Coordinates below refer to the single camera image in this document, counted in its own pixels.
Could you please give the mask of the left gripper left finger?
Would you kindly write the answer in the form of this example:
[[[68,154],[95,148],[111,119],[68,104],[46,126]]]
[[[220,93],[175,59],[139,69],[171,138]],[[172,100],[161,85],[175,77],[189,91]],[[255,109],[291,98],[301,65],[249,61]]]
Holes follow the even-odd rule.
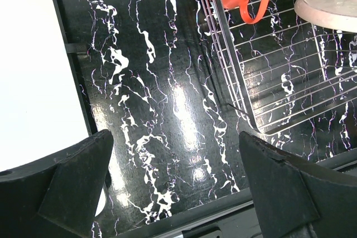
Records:
[[[1,172],[1,237],[91,237],[113,149],[101,130]]]

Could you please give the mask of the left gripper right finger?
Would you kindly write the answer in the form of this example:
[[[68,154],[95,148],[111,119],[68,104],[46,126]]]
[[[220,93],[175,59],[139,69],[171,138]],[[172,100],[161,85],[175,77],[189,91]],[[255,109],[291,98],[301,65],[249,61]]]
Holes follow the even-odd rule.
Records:
[[[356,177],[247,132],[239,149],[263,237],[356,237]]]

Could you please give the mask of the metal wire dish rack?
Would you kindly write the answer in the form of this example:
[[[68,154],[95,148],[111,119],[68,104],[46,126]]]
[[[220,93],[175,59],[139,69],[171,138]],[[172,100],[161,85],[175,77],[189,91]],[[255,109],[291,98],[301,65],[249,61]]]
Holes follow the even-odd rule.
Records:
[[[269,0],[248,24],[239,8],[200,0],[229,105],[268,136],[356,103],[356,34],[304,20],[296,1]]]

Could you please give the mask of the pink cream floral plate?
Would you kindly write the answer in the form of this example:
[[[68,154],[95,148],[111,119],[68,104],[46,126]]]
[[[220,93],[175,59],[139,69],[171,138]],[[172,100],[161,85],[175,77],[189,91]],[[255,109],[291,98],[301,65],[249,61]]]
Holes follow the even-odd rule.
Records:
[[[297,0],[296,14],[320,27],[356,32],[356,0]]]

